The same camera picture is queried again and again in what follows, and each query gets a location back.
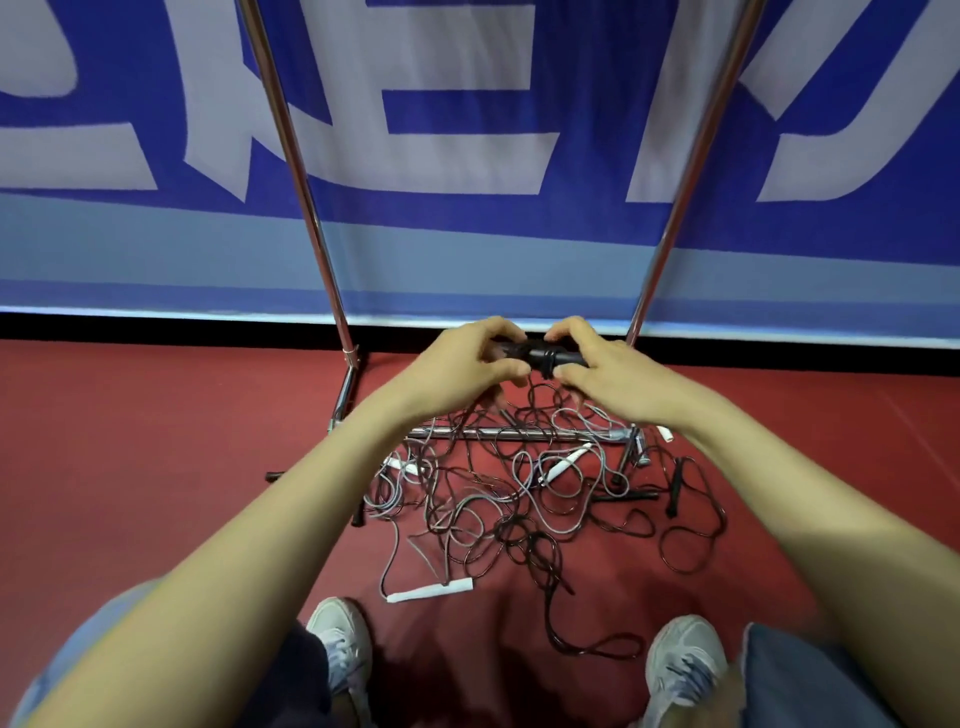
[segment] jump rope handle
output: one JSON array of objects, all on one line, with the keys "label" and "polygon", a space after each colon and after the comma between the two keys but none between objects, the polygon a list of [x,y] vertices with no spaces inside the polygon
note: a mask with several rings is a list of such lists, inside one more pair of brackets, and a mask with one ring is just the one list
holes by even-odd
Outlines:
[{"label": "jump rope handle", "polygon": [[543,375],[544,379],[553,378],[553,370],[561,364],[579,364],[587,366],[580,352],[571,352],[564,347],[550,344],[542,339],[527,341],[501,342],[500,349],[511,359],[521,359]]}]

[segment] pant leg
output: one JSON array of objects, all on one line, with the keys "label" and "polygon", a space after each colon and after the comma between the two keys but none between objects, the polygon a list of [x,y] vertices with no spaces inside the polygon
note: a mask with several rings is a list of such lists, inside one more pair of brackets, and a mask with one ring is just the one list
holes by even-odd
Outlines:
[{"label": "pant leg", "polygon": [[[11,728],[22,725],[86,651],[122,619],[156,581],[115,597],[84,622],[63,644],[50,665],[31,683],[13,713]],[[295,622],[274,661],[251,695],[237,728],[332,728],[323,643]]]},{"label": "pant leg", "polygon": [[849,654],[751,624],[740,669],[744,728],[900,728]]}]

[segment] hand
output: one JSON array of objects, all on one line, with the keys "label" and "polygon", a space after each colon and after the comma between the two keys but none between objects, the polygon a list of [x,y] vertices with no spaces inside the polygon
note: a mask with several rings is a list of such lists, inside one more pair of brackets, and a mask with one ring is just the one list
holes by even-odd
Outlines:
[{"label": "hand", "polygon": [[499,399],[500,383],[511,379],[523,386],[530,365],[504,358],[494,336],[527,338],[502,316],[449,328],[388,386],[417,422],[464,409],[481,397]]},{"label": "hand", "polygon": [[553,370],[553,376],[628,422],[666,425],[683,432],[697,401],[708,391],[624,341],[607,341],[580,316],[554,324],[543,338],[556,342],[565,336],[577,342],[589,366],[563,364]]}]

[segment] black strip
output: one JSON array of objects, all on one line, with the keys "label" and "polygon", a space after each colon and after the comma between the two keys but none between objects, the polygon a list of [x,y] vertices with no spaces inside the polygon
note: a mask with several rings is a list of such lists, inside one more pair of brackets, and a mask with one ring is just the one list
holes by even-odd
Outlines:
[{"label": "black strip", "polygon": [[[422,352],[433,328],[350,327],[365,352]],[[340,349],[333,326],[246,321],[142,319],[0,313],[0,338],[163,346]],[[664,364],[815,372],[960,375],[960,351],[643,337],[639,348]]]}]

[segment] white sneaker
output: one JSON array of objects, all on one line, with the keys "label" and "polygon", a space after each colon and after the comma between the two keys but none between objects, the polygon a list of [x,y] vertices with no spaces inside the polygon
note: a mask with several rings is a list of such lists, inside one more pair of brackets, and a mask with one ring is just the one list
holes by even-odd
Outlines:
[{"label": "white sneaker", "polygon": [[332,596],[317,605],[306,629],[326,649],[330,694],[348,693],[360,728],[375,728],[367,700],[373,647],[370,629],[360,610],[346,599]]},{"label": "white sneaker", "polygon": [[704,700],[727,669],[716,630],[702,617],[686,615],[666,623],[647,652],[650,703],[637,728],[657,728],[671,705]]}]

